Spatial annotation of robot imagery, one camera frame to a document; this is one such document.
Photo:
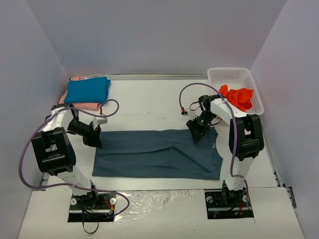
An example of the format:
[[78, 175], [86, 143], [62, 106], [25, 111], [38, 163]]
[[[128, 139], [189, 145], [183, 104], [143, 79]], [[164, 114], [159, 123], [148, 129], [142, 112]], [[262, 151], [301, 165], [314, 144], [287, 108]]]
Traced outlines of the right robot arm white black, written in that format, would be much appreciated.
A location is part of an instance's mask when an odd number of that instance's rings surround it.
[[264, 149], [261, 121], [258, 115], [247, 114], [218, 95], [201, 96], [198, 104], [201, 114], [186, 123], [194, 143], [198, 143], [209, 131], [216, 116], [229, 125], [232, 158], [230, 173], [222, 184], [221, 200], [232, 206], [247, 192], [245, 177], [254, 159]]

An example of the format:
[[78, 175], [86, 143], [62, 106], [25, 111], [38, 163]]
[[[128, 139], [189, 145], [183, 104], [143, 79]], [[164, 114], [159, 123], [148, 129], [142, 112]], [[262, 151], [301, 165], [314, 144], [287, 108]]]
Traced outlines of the dark blue-grey t shirt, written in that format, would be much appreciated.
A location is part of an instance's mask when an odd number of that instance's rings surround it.
[[219, 180], [222, 157], [211, 128], [193, 143], [187, 129], [104, 131], [92, 175], [126, 178]]

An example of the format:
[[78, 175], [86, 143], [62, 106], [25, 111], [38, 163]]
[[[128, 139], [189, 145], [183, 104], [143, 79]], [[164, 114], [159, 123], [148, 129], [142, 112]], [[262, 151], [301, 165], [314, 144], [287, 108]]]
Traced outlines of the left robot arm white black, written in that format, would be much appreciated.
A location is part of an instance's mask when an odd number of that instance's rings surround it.
[[94, 183], [76, 166], [76, 154], [67, 134], [81, 136], [85, 146], [102, 148], [100, 132], [96, 117], [89, 124], [83, 123], [73, 104], [62, 104], [51, 108], [46, 125], [31, 139], [40, 171], [61, 179], [71, 188], [73, 197], [82, 198], [88, 208], [100, 204], [100, 195]]

